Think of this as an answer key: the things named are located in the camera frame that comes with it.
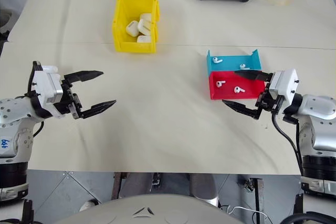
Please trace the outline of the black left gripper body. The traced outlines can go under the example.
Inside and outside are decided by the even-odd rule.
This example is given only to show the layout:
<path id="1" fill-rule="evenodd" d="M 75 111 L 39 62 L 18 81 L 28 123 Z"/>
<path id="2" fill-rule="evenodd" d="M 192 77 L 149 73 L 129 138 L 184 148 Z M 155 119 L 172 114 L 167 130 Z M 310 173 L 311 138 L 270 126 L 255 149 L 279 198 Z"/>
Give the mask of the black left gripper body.
<path id="1" fill-rule="evenodd" d="M 76 93 L 71 90 L 72 83 L 79 79 L 64 78 L 61 81 L 63 95 L 58 103 L 55 103 L 55 108 L 62 114 L 71 114 L 74 119 L 83 118 L 82 105 Z"/>

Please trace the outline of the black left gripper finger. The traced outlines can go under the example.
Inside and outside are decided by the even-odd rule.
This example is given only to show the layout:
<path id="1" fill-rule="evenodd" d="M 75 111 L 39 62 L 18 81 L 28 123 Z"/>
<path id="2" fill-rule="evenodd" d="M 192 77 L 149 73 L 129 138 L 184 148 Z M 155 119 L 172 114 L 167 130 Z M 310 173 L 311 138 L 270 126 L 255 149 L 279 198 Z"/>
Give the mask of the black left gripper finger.
<path id="1" fill-rule="evenodd" d="M 72 84 L 77 81 L 85 82 L 94 79 L 104 74 L 102 71 L 90 70 L 90 71 L 78 71 L 64 75 L 63 83 Z"/>
<path id="2" fill-rule="evenodd" d="M 107 101 L 107 102 L 102 102 L 96 105 L 93 105 L 90 109 L 85 110 L 85 111 L 80 111 L 79 112 L 79 117 L 82 119 L 86 119 L 92 116 L 95 116 L 97 114 L 100 114 L 107 110 L 108 108 L 112 107 L 117 101 L 112 100 L 112 101 Z"/>

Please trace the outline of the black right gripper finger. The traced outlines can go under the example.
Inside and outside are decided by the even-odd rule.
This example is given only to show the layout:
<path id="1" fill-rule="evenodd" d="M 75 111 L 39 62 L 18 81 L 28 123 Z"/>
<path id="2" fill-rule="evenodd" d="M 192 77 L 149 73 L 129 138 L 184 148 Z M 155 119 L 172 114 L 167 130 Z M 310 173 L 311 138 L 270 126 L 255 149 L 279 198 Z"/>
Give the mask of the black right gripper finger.
<path id="1" fill-rule="evenodd" d="M 229 101 L 229 100 L 222 100 L 222 102 L 227 105 L 228 107 L 230 107 L 231 109 L 233 109 L 234 111 L 249 116 L 255 120 L 258 120 L 261 112 L 262 112 L 262 108 L 258 107 L 256 109 L 249 109 L 247 108 L 245 105 L 235 102 L 235 101 Z"/>
<path id="2" fill-rule="evenodd" d="M 237 70 L 234 74 L 248 80 L 271 81 L 273 73 L 266 73 L 259 70 Z"/>

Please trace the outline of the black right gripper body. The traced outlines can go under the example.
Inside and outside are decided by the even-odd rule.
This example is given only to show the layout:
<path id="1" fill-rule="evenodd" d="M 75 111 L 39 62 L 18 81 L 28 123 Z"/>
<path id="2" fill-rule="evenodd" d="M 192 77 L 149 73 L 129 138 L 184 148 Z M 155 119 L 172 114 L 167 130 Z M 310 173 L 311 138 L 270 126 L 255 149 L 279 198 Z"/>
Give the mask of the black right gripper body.
<path id="1" fill-rule="evenodd" d="M 265 90 L 259 95 L 257 99 L 256 107 L 258 112 L 265 110 L 271 113 L 279 113 L 283 102 L 283 95 L 277 95 L 275 98 L 273 98 L 269 92 L 269 88 L 265 87 Z"/>

